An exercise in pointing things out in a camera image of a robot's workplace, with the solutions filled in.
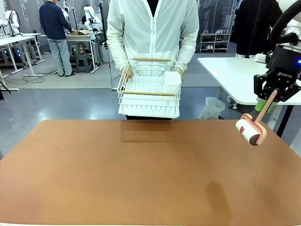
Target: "black coat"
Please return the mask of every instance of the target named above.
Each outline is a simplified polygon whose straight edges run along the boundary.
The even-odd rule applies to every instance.
[[[239,7],[234,26],[238,37],[237,54],[247,55],[255,26],[258,6],[259,0],[243,0]],[[270,45],[270,41],[267,40],[270,27],[275,25],[281,15],[282,11],[276,0],[262,0],[250,55],[262,53],[266,50],[266,46]]]

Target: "black shoe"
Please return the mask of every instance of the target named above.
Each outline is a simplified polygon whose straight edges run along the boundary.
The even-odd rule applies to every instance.
[[[76,74],[75,71],[72,71],[70,75],[65,75],[65,77],[74,76],[75,74]]]

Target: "hand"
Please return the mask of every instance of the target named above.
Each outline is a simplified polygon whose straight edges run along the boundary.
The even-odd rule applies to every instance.
[[[182,69],[179,68],[179,67],[174,67],[173,72],[176,72],[177,71],[176,69],[178,69],[178,72],[179,72],[179,74],[181,76],[181,80],[183,82],[183,71],[182,71]]]
[[[126,85],[128,79],[131,79],[133,77],[132,68],[128,65],[125,66],[121,70],[121,75],[122,75],[122,83],[123,83],[123,85]]]

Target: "gray plastic stool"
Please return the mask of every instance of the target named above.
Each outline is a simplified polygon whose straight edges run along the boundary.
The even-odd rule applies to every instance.
[[[89,59],[89,54],[76,54],[76,72],[86,72],[89,73],[92,70],[92,65]]]

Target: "shoe rack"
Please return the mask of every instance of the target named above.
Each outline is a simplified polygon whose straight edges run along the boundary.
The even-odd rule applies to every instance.
[[[230,33],[223,34],[201,34],[200,40],[200,52],[201,53],[216,53],[216,52],[227,52],[230,42]],[[213,49],[206,49],[208,45],[212,45]]]

